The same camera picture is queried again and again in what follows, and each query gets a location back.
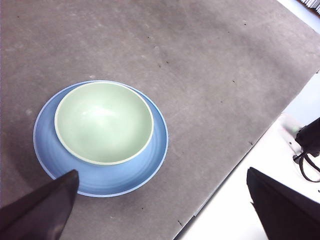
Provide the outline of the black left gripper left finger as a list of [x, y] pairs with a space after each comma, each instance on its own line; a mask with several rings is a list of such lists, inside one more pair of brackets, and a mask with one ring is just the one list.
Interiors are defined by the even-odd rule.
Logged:
[[0, 209], [2, 240], [58, 240], [79, 188], [75, 169]]

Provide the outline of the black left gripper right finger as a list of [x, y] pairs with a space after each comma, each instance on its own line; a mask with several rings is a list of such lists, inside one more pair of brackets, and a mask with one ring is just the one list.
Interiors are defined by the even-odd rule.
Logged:
[[252, 205], [269, 240], [318, 240], [320, 204], [259, 170], [247, 170]]

